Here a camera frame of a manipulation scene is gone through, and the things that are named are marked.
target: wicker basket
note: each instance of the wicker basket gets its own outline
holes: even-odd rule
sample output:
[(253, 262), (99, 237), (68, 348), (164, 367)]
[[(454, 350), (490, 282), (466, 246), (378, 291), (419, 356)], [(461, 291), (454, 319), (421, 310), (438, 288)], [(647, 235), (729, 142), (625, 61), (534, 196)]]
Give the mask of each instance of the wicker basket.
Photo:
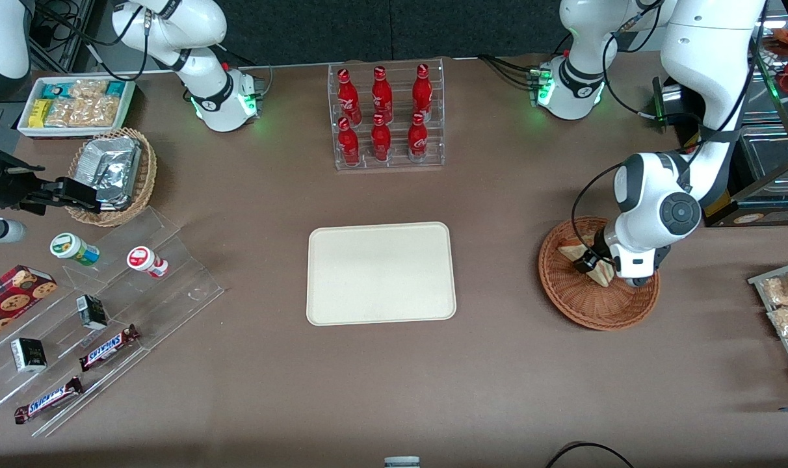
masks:
[[(135, 138), (142, 145), (142, 155), (140, 155), (137, 178), (131, 197), (131, 205), (123, 211), (102, 211), (100, 214), (88, 213), (88, 211), (80, 210), (79, 208), (67, 207), (67, 210), (70, 211), (70, 216), (76, 219), (76, 221), (102, 226), (103, 228), (111, 228), (112, 226), (119, 226), (128, 222), (147, 207), (148, 200), (151, 199), (151, 192), (154, 189), (154, 177), (157, 175), (157, 157), (154, 155), (154, 148), (151, 148), (151, 145), (148, 144), (148, 140), (142, 136), (142, 133), (131, 128), (120, 128), (119, 130), (109, 131), (108, 133), (103, 133), (95, 137), (94, 140), (120, 136)], [(69, 177), (73, 177), (74, 173), (76, 173), (76, 165), (79, 164), (82, 148), (76, 151), (76, 157), (74, 157), (73, 162), (70, 163), (70, 169), (68, 171)]]
[[(576, 219), (576, 226), (582, 236), (592, 236), (607, 222), (584, 216)], [(565, 221), (547, 235), (539, 251), (539, 278), (553, 304), (573, 322), (595, 330), (622, 330), (642, 322), (657, 303), (659, 273), (639, 288), (620, 278), (602, 287), (576, 272), (572, 262), (558, 251), (560, 243), (575, 238), (570, 221)]]

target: small black box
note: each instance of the small black box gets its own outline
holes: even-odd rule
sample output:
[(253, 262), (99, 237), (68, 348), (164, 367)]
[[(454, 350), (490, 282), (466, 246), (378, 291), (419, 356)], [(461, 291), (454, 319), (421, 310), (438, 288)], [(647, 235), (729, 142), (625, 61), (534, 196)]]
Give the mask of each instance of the small black box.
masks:
[(47, 356), (41, 341), (31, 338), (19, 338), (10, 342), (13, 349), (13, 361), (19, 372), (38, 372), (47, 369)]
[(87, 294), (77, 297), (76, 310), (79, 311), (82, 326), (92, 330), (102, 330), (108, 327), (108, 317), (105, 316), (105, 308), (103, 308), (102, 302), (96, 297)]

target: dark gray wall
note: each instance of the dark gray wall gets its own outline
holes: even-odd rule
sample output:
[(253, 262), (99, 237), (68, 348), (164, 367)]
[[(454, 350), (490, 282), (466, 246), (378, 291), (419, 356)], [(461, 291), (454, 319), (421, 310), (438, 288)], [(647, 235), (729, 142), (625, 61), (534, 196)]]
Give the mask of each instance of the dark gray wall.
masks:
[(259, 64), (543, 53), (564, 36), (558, 0), (216, 1), (225, 47)]

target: red bottle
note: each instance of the red bottle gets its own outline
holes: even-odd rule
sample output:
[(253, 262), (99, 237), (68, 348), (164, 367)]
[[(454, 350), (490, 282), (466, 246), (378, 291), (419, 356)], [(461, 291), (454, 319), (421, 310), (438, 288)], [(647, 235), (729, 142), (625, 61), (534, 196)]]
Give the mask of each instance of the red bottle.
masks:
[(426, 159), (426, 141), (429, 133), (423, 125), (423, 114), (412, 115), (412, 127), (408, 130), (408, 158), (412, 163), (422, 163)]
[(394, 97), (391, 85), (386, 80), (386, 69), (374, 66), (374, 86), (371, 88), (374, 97), (374, 112), (379, 112), (385, 118), (386, 124), (394, 120)]
[(371, 130), (371, 140), (374, 142), (374, 157), (380, 162), (388, 161), (391, 152), (391, 131), (388, 130), (386, 119), (382, 113), (374, 114), (374, 128)]
[(337, 71), (337, 78), (339, 79), (339, 106), (343, 109), (343, 114), (350, 120), (350, 124), (355, 127), (362, 122), (362, 111), (359, 110), (359, 93), (350, 82), (350, 74), (346, 69)]
[(414, 101), (413, 112), (423, 114), (423, 121), (432, 119), (432, 82), (429, 81), (429, 66), (425, 63), (417, 65), (417, 81), (412, 88)]
[(338, 140), (345, 164), (359, 165), (359, 139), (356, 137), (356, 133), (350, 129), (350, 122), (347, 118), (339, 118)]

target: red cookie box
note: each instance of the red cookie box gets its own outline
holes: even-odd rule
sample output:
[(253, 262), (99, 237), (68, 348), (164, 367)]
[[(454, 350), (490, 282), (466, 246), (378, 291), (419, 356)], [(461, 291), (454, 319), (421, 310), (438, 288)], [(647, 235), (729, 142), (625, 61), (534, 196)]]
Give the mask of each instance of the red cookie box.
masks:
[(27, 266), (4, 273), (0, 278), (0, 332), (56, 288), (52, 276)]

